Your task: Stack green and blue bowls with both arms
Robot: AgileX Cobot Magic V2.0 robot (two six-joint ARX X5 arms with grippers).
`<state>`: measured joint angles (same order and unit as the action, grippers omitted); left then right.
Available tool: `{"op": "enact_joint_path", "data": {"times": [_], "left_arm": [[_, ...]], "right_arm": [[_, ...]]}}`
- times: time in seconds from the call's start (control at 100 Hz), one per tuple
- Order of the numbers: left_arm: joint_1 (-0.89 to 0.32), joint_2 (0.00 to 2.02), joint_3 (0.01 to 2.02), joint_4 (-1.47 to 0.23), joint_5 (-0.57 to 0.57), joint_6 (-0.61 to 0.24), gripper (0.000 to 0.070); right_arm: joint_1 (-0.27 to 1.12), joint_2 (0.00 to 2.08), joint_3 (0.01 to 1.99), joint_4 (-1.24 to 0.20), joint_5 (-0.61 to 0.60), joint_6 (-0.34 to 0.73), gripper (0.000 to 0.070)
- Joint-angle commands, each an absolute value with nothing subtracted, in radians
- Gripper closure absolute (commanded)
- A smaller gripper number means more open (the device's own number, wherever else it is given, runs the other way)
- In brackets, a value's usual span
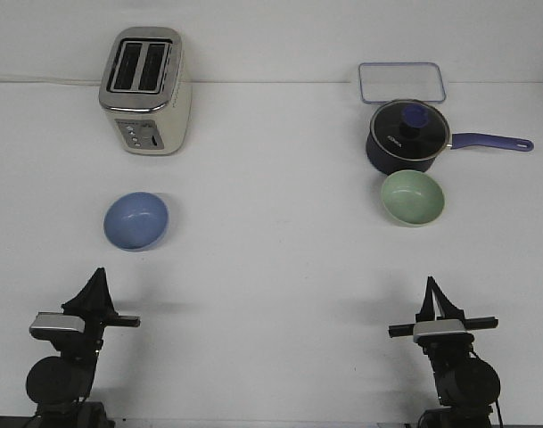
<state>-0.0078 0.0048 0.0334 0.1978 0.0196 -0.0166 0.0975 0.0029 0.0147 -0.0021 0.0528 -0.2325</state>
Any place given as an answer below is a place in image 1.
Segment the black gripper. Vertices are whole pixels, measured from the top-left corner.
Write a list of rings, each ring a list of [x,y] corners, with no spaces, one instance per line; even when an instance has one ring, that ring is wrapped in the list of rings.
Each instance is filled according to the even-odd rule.
[[[468,347],[473,342],[472,331],[494,329],[498,327],[498,319],[496,317],[475,317],[465,319],[464,311],[455,306],[448,299],[432,276],[427,278],[424,300],[420,311],[415,315],[415,323],[435,320],[433,296],[439,308],[440,316],[443,319],[457,319],[462,321],[467,332],[423,338],[416,344],[423,348],[425,353],[429,351],[431,346],[441,347],[449,346],[451,344],[460,344],[462,347]],[[388,334],[391,338],[410,336],[413,340],[413,327],[415,323],[390,325],[388,327]]]
[[[84,333],[59,333],[50,337],[50,343],[70,360],[88,361],[98,358],[103,347],[103,334],[106,327],[137,328],[141,324],[138,316],[118,315],[107,282],[104,267],[92,274],[82,290],[71,300],[62,304],[63,313],[81,317],[86,328]],[[87,314],[111,315],[105,317],[86,317]]]

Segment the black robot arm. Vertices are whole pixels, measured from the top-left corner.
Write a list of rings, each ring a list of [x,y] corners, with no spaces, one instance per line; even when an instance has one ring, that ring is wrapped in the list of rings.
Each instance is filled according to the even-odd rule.
[[[411,337],[432,367],[440,406],[425,410],[418,427],[490,427],[499,412],[501,382],[496,370],[473,347],[477,330],[494,329],[496,317],[470,318],[428,277],[413,324],[391,325],[391,338]]]
[[[40,359],[26,379],[41,427],[113,427],[105,406],[90,401],[96,366],[107,327],[140,326],[137,316],[122,316],[112,303],[106,271],[99,267],[60,312],[39,312],[30,335],[50,342],[56,356]]]

